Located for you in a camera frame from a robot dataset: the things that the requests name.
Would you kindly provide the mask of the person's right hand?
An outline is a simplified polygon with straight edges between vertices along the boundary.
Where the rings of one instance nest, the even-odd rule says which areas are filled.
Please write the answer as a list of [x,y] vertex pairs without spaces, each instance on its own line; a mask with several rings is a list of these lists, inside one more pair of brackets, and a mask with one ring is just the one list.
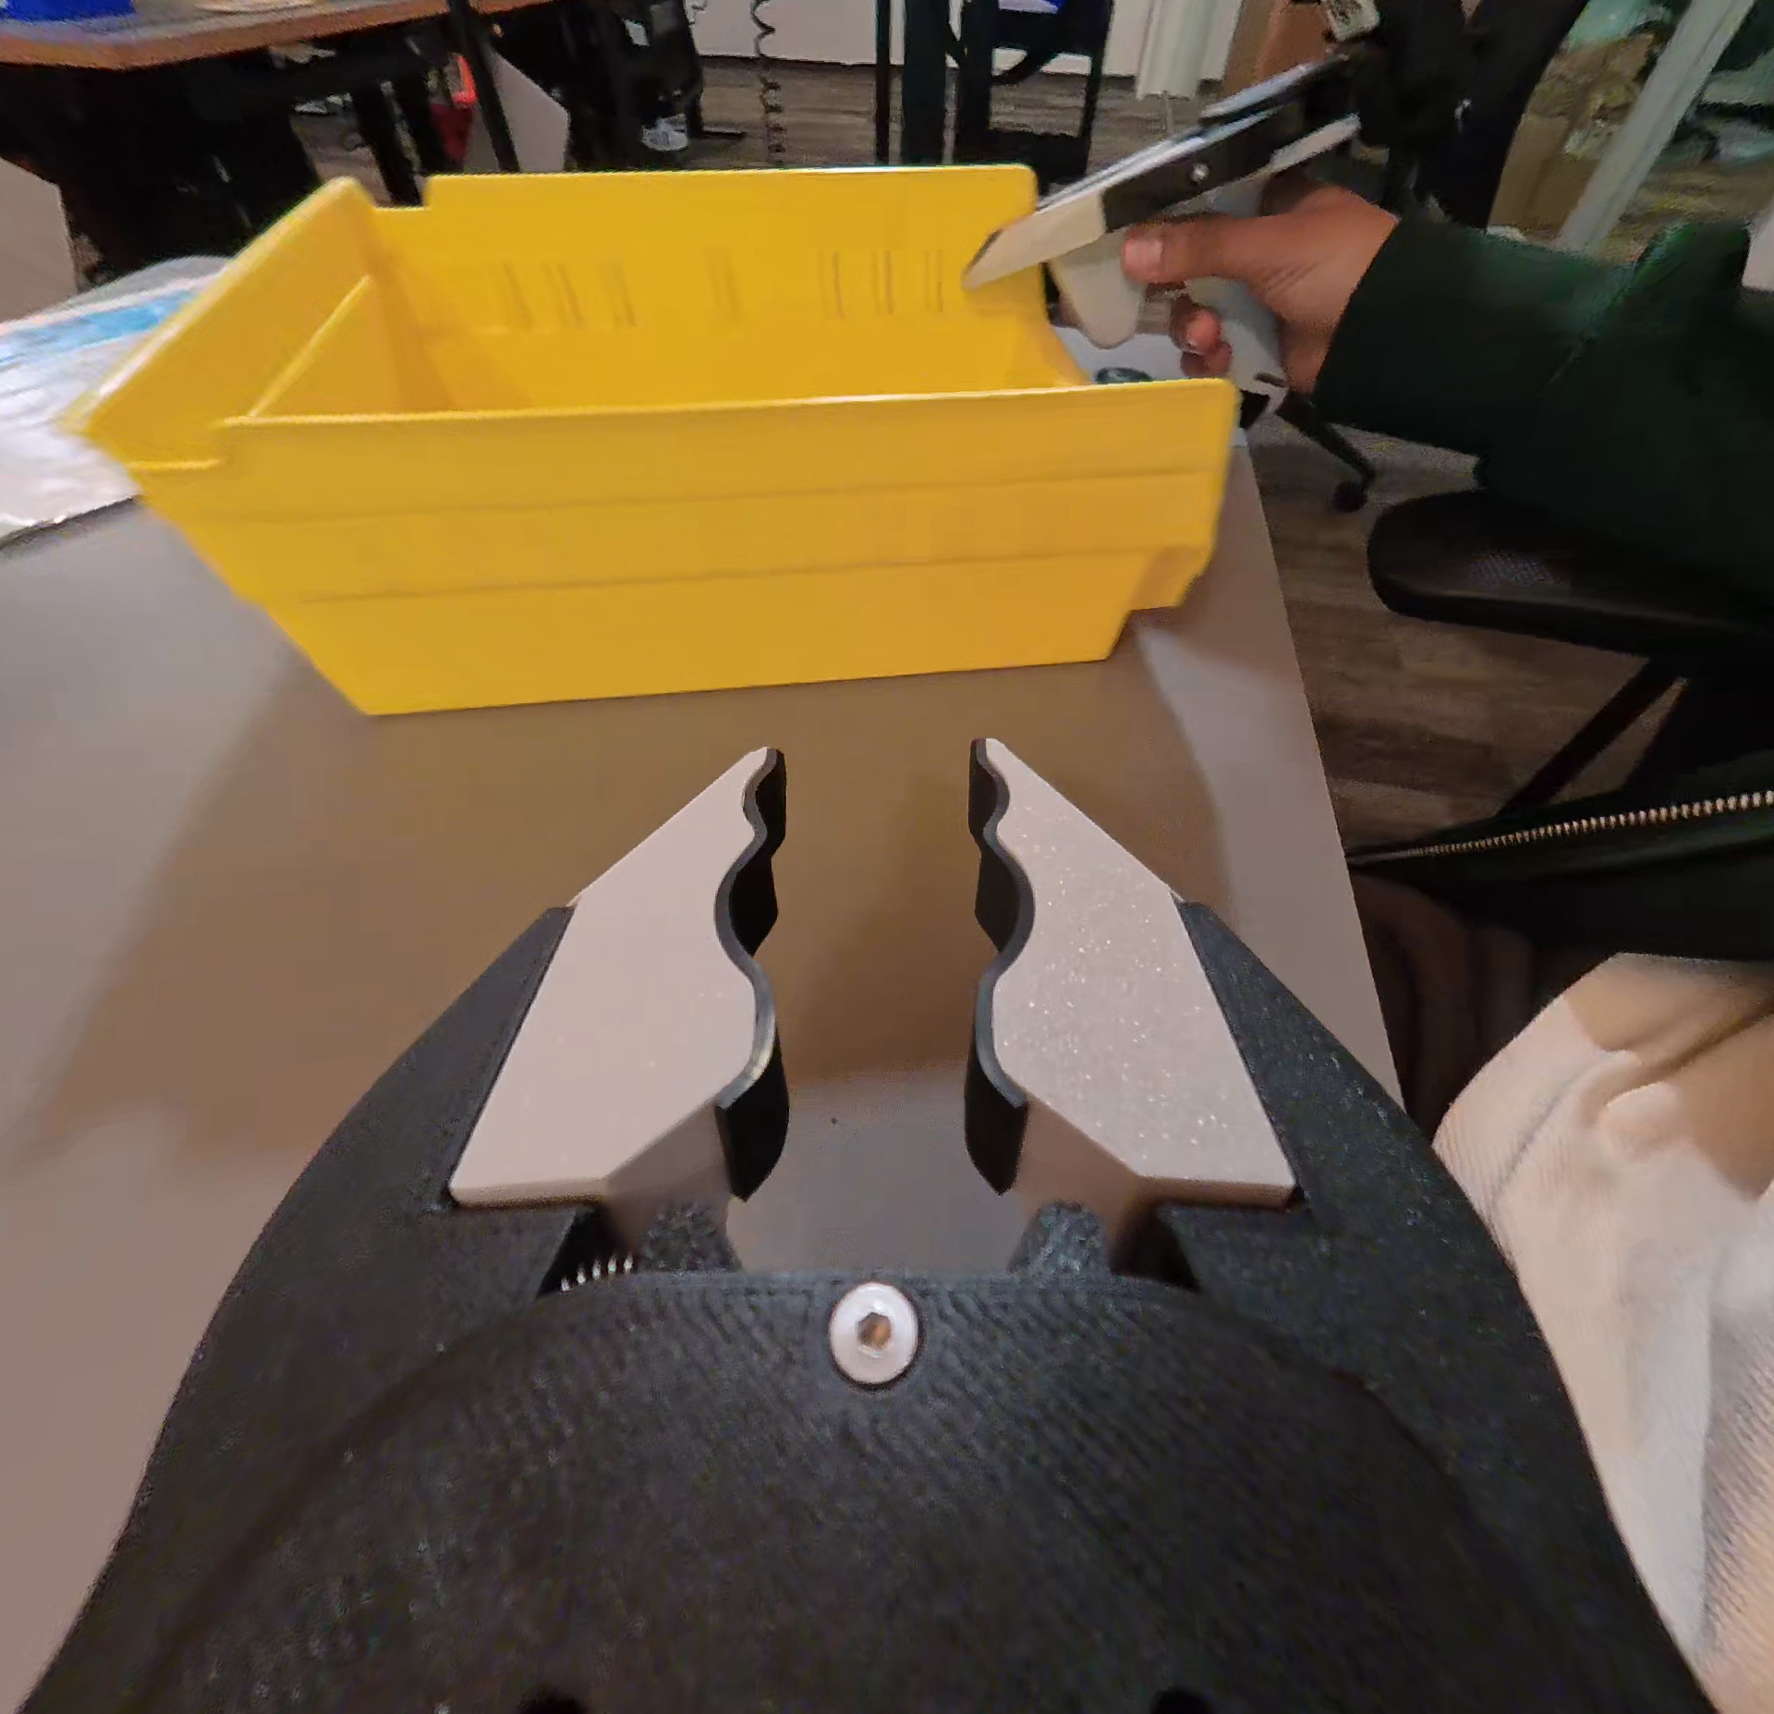
[[1193,281],[1243,287],[1278,327],[1289,386],[1311,393],[1353,295],[1400,219],[1341,188],[1278,177],[1262,216],[1205,216],[1133,227],[1120,245],[1129,281],[1174,287],[1170,338],[1186,377],[1228,377],[1230,339],[1218,312],[1188,295]]

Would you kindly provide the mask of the wooden workbench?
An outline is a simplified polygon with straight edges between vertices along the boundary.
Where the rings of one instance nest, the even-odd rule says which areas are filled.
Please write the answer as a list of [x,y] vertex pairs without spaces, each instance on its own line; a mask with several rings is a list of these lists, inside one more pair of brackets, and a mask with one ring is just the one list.
[[566,170],[646,165],[644,114],[699,123],[684,0],[133,0],[128,18],[4,20],[9,210],[52,190],[115,277],[230,255],[320,184],[295,129],[341,101],[382,194],[420,202],[462,170],[482,100],[514,170],[492,78],[498,51],[569,114]]

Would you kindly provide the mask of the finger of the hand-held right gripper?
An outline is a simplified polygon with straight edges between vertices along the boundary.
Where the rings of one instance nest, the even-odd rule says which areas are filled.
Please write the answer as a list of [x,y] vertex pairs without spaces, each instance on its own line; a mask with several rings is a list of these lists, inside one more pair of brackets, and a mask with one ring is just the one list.
[[1188,129],[1042,197],[1188,204],[1353,143],[1353,61],[1323,58],[1206,105]]
[[1046,271],[1075,327],[1099,349],[1137,330],[1145,291],[1120,263],[1126,232],[1170,213],[1251,216],[1261,183],[1339,149],[1357,118],[1221,118],[1151,144],[996,229],[963,266],[977,293]]

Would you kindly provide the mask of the yellow plastic bin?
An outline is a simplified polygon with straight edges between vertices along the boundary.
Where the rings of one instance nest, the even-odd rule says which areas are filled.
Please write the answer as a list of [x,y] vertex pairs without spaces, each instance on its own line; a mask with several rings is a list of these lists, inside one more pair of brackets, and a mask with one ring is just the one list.
[[1099,662],[1238,396],[963,264],[1020,167],[334,178],[68,428],[366,716]]

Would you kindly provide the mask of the blue-bordered paper sheet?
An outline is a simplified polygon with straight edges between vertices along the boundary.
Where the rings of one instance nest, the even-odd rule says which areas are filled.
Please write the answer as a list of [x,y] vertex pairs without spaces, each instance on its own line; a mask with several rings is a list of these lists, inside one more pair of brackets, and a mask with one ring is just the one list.
[[134,497],[127,472],[68,429],[80,402],[226,268],[156,263],[1,327],[1,542],[62,528]]

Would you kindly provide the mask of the person's right forearm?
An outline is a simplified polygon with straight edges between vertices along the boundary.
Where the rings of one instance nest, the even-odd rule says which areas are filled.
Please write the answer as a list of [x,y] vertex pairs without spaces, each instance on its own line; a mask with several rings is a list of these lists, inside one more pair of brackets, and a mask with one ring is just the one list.
[[1772,298],[1748,227],[1683,223],[1631,264],[1406,219],[1315,386],[1334,419],[1475,460],[1528,513],[1772,599]]

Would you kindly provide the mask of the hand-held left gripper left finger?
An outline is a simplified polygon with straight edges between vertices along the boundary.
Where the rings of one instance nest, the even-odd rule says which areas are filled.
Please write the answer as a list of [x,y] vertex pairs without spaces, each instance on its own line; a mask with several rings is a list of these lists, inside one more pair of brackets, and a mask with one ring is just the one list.
[[582,1208],[635,1245],[670,1205],[724,1218],[787,1136],[777,922],[786,763],[734,761],[569,904],[450,1175],[464,1209]]

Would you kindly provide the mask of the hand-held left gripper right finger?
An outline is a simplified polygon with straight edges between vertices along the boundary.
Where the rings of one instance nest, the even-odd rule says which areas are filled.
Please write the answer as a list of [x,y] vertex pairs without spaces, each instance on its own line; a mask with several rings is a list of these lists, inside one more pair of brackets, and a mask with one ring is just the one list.
[[1284,1211],[1296,1175],[1173,887],[1016,756],[969,753],[963,1146],[1027,1215],[1073,1205],[1126,1259],[1158,1208]]

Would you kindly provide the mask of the grey desk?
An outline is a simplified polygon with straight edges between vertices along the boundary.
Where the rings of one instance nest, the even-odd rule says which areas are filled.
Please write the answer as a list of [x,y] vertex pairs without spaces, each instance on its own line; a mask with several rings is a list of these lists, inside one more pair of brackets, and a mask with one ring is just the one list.
[[760,950],[792,1098],[750,1268],[991,1269],[963,1149],[989,959],[969,750],[1209,904],[1397,1089],[1251,431],[1211,568],[1094,663],[372,720],[139,505],[4,550],[4,1709],[104,1563],[265,1218],[546,908],[786,758]]

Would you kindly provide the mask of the grey cardboard sheet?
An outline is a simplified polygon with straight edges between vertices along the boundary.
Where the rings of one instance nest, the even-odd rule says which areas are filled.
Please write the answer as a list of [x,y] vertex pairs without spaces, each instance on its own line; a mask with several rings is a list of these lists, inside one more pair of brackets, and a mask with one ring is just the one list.
[[[566,172],[569,114],[564,108],[534,85],[498,51],[492,56],[492,78],[504,116],[504,126],[514,150],[514,170],[522,175]],[[484,126],[482,100],[469,114],[464,139],[464,175],[501,172],[492,136]]]

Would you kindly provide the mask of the black mesh office chair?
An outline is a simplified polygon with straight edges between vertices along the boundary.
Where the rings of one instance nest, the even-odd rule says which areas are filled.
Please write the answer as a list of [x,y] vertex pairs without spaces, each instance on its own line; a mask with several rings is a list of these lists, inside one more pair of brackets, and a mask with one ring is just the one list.
[[1770,755],[1772,615],[1754,596],[1611,550],[1483,490],[1383,509],[1366,561],[1377,597],[1400,617],[1636,662],[1499,815],[1553,804],[1664,699],[1672,704],[1629,769],[1629,788]]

